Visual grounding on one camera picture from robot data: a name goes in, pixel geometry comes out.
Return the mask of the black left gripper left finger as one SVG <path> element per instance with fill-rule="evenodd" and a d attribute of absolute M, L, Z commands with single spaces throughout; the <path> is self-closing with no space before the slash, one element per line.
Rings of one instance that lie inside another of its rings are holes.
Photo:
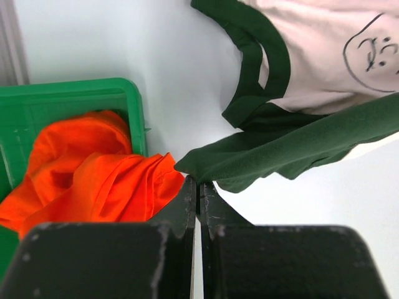
<path fill-rule="evenodd" d="M 2 298 L 189 298 L 196 184 L 146 222 L 47 222 L 28 233 Z"/>

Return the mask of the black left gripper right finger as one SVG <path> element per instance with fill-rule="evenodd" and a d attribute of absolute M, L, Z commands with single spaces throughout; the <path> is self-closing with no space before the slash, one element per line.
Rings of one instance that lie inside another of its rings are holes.
<path fill-rule="evenodd" d="M 206 298 L 387 298 L 361 236 L 341 225 L 253 225 L 199 187 Z"/>

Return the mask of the white and green t-shirt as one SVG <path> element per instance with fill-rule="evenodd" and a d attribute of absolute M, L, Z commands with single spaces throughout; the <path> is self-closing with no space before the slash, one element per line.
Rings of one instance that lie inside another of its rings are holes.
<path fill-rule="evenodd" d="M 242 55 L 237 130 L 175 168 L 238 193 L 398 139 L 397 1 L 192 1 Z"/>

